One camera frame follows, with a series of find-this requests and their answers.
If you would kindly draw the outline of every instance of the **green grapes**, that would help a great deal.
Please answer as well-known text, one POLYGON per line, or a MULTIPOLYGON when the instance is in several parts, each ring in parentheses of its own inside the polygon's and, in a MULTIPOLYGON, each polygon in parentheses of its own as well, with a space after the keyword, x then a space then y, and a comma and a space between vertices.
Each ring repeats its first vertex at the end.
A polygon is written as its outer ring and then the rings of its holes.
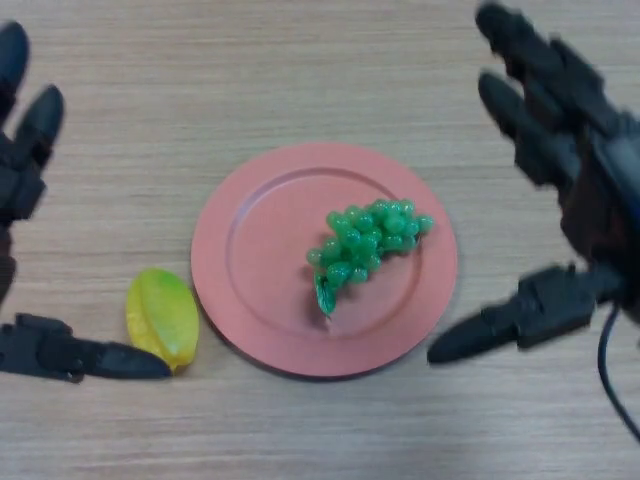
POLYGON ((344 212, 327 215, 326 223, 334 235, 306 255, 315 271, 318 304, 325 315, 335 308, 338 290, 367 282, 389 255, 406 255, 417 248, 435 222, 433 217, 415 212, 409 199, 378 199, 364 207, 349 205, 344 212))

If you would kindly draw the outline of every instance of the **pink plate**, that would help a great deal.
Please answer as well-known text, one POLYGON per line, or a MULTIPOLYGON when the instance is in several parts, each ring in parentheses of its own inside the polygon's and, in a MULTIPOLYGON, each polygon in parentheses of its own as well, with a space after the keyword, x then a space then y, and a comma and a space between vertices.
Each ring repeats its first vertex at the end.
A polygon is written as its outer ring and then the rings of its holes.
POLYGON ((260 155, 222 182, 196 226, 191 269, 207 315, 246 355, 290 374, 342 377, 427 336, 453 293, 457 250, 442 205, 411 170, 361 147, 306 144, 260 155), (306 252, 330 234, 330 211, 377 198, 410 198, 436 225, 417 251, 339 296, 326 321, 306 252))

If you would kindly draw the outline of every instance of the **plastic fruit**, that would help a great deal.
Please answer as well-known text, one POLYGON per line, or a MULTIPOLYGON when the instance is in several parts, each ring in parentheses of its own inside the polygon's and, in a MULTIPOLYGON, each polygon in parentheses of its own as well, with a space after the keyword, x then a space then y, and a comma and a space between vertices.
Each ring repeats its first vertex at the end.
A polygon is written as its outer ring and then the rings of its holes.
POLYGON ((127 330, 132 344, 162 358, 175 372, 195 356, 200 319, 189 287, 174 273, 143 270, 127 294, 127 330))
POLYGON ((365 283, 380 269, 383 258, 406 255, 415 250, 422 236, 434 226, 433 217, 414 215, 409 199, 378 199, 365 207, 350 205, 343 213, 327 215, 334 235, 322 249, 307 252, 314 268, 318 305, 329 316, 336 306, 336 293, 347 284, 365 283))

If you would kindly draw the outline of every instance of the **yellow fruit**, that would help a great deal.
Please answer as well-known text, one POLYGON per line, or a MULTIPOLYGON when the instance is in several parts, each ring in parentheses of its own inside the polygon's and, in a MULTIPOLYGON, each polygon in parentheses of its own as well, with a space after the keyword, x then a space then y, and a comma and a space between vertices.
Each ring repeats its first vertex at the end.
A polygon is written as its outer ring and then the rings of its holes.
POLYGON ((126 313, 135 347, 162 358, 172 372, 193 361, 200 329, 198 307, 180 277, 159 268, 143 270, 127 293, 126 313))

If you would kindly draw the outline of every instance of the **wood grain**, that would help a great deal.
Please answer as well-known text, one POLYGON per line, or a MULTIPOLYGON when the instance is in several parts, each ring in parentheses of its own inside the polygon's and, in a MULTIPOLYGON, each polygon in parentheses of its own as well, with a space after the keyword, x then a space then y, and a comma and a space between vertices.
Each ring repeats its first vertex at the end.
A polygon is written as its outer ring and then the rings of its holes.
MULTIPOLYGON (((514 0, 640 108, 637 0, 514 0)), ((458 235, 441 327, 572 257, 551 193, 512 167, 480 104, 498 68, 471 0, 4 0, 33 62, 18 112, 47 82, 68 117, 49 193, 15 228, 3 318, 47 314, 126 340, 126 289, 157 265, 189 278, 200 208, 236 166, 311 140, 361 144, 415 168, 458 235)), ((357 381, 307 384, 247 364, 203 330, 170 384, 0 377, 0 478, 169 480, 635 479, 640 455, 583 335, 440 370, 419 348, 357 381)), ((640 416, 638 330, 621 322, 612 377, 640 416)))

